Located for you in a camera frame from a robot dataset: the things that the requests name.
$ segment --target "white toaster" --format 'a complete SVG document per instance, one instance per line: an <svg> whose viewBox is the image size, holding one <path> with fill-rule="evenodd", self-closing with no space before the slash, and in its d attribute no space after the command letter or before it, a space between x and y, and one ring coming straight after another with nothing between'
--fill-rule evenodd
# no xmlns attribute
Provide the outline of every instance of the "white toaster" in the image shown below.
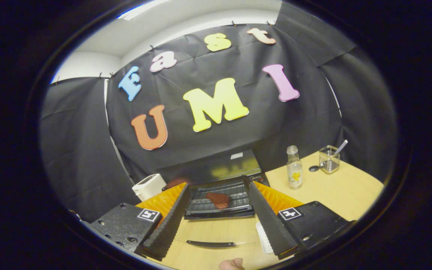
<svg viewBox="0 0 432 270"><path fill-rule="evenodd" d="M166 186L166 182L164 182L163 178L159 173L152 174L141 181L135 184L132 187L132 191L136 194L136 196L141 200L145 201L155 195L161 193L162 188Z"/></svg>

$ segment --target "foam letter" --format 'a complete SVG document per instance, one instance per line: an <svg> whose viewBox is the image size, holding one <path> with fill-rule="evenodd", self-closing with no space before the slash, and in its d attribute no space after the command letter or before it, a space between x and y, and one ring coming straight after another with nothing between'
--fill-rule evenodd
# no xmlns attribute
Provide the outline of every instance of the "foam letter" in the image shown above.
<svg viewBox="0 0 432 270"><path fill-rule="evenodd" d="M219 80L214 88L214 97L210 97L199 88L193 89L183 96L183 99L189 101L191 106L194 116L192 129L195 132L211 127L211 121L206 119L203 111L218 124L221 123L223 106L226 109L224 118L228 121L241 118L249 113L249 109L241 103L234 84L233 78Z"/></svg>
<svg viewBox="0 0 432 270"><path fill-rule="evenodd" d="M274 38L268 38L265 34L268 32L264 30L259 30L257 28L252 28L248 31L246 31L248 34L253 34L259 41L265 44L275 44L276 40Z"/></svg>
<svg viewBox="0 0 432 270"><path fill-rule="evenodd" d="M136 74L138 69L139 68L137 66L132 67L123 77L120 84L118 84L118 88L123 88L123 90L127 93L127 99L129 101L132 101L138 94L139 90L141 90L141 84L134 84L139 82L139 76Z"/></svg>
<svg viewBox="0 0 432 270"><path fill-rule="evenodd" d="M172 51L165 51L160 53L153 58L153 64L149 68L151 72L158 72L163 68L170 68L178 62L174 58L174 53Z"/></svg>
<svg viewBox="0 0 432 270"><path fill-rule="evenodd" d="M279 64L269 65L262 68L262 71L269 73L279 90L279 100L286 102L291 99L297 99L300 93L291 86L286 75L283 73L283 66Z"/></svg>
<svg viewBox="0 0 432 270"><path fill-rule="evenodd" d="M221 33L206 36L204 42L206 42L210 51L221 51L231 47L231 41L226 39L225 34Z"/></svg>
<svg viewBox="0 0 432 270"><path fill-rule="evenodd" d="M131 125L134 127L139 145L141 145L143 149L154 150L156 148L160 148L164 143L166 143L166 140L168 139L168 130L166 128L166 123L164 122L163 110L163 105L155 106L149 110L149 115L154 117L157 128L157 136L154 139L151 139L148 136L148 131L146 130L146 125L144 124L144 120L146 120L145 114L138 115L131 121Z"/></svg>

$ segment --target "steak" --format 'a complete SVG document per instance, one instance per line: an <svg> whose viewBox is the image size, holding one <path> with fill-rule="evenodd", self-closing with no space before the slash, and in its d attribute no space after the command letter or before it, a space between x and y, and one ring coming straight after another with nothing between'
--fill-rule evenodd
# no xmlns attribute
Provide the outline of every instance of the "steak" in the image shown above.
<svg viewBox="0 0 432 270"><path fill-rule="evenodd" d="M220 210L228 208L228 203L230 202L230 197L228 197L228 195L220 193L208 192L206 193L206 199L211 200L214 206Z"/></svg>

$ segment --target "letter f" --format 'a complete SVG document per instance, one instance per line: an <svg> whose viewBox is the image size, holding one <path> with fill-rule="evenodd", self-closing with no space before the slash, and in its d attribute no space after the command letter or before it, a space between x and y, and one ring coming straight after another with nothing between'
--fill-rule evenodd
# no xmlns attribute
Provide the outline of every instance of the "letter f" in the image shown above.
<svg viewBox="0 0 432 270"><path fill-rule="evenodd" d="M129 101L132 101L139 90L141 90L141 84L134 84L139 82L139 75L136 74L138 69L137 66L132 67L121 80L120 84L118 84L118 88L122 88L127 93L127 99Z"/></svg>

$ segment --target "glass bottle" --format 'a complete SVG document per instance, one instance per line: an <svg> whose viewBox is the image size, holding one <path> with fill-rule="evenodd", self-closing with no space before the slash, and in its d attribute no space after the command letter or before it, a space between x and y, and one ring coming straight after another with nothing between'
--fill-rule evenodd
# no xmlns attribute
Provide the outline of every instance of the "glass bottle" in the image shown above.
<svg viewBox="0 0 432 270"><path fill-rule="evenodd" d="M288 171L288 181L290 188L299 188L303 184L303 163L298 155L296 145L291 145L286 150L288 154L288 162L286 169Z"/></svg>

